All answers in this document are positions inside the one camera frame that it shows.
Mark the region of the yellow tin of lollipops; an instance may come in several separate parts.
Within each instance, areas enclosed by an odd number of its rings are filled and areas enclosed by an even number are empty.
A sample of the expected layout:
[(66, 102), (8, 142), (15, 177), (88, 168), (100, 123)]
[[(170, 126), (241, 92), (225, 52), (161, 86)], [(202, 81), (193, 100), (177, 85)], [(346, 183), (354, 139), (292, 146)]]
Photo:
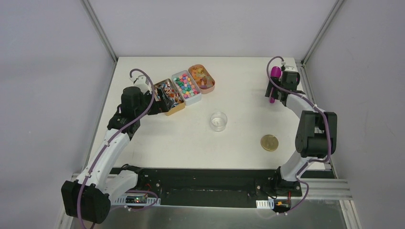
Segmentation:
[(171, 109), (168, 112), (164, 113), (166, 116), (170, 116), (185, 108), (185, 102), (181, 98), (180, 93), (175, 88), (175, 85), (171, 79), (165, 79), (154, 84), (156, 100), (159, 99), (159, 96), (157, 95), (158, 88), (162, 88), (165, 94), (173, 101)]

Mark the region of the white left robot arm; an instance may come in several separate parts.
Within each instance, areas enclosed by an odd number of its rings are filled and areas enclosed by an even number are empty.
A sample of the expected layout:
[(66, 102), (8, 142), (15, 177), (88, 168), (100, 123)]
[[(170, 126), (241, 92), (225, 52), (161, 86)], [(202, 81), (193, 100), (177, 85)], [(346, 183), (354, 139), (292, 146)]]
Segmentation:
[(145, 115), (167, 112), (172, 105), (173, 101), (161, 88), (142, 91), (130, 86), (123, 90), (121, 103), (108, 122), (95, 157), (75, 181), (65, 181), (62, 185), (64, 209), (68, 216), (100, 224), (106, 219), (113, 201), (129, 189), (134, 193), (145, 189), (146, 180), (134, 171), (121, 171), (110, 181), (107, 177), (140, 127), (140, 119)]

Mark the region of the purple plastic scoop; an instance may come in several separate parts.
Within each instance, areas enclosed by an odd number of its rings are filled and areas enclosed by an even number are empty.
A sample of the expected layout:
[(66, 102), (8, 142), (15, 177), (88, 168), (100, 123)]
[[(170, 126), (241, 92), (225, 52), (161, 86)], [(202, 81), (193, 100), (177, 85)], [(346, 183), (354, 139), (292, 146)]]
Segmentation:
[[(276, 79), (280, 78), (281, 77), (281, 68), (278, 67), (278, 66), (272, 67), (271, 72), (270, 72), (270, 76), (274, 77)], [(274, 92), (274, 86), (272, 85), (272, 83), (269, 83), (269, 84), (271, 85), (270, 95), (269, 95), (269, 102), (271, 104), (273, 104), (275, 102), (275, 99), (272, 97), (272, 94)]]

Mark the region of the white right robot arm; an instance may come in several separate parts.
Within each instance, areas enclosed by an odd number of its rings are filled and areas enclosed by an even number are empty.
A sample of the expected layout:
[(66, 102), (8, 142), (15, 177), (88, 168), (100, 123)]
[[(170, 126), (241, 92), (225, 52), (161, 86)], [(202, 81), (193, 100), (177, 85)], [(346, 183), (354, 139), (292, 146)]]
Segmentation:
[(270, 181), (273, 193), (281, 196), (299, 186), (300, 177), (312, 163), (330, 160), (336, 150), (337, 115), (318, 108), (304, 92), (297, 91), (298, 72), (281, 71), (279, 77), (267, 75), (266, 96), (279, 100), (299, 118), (295, 152)]

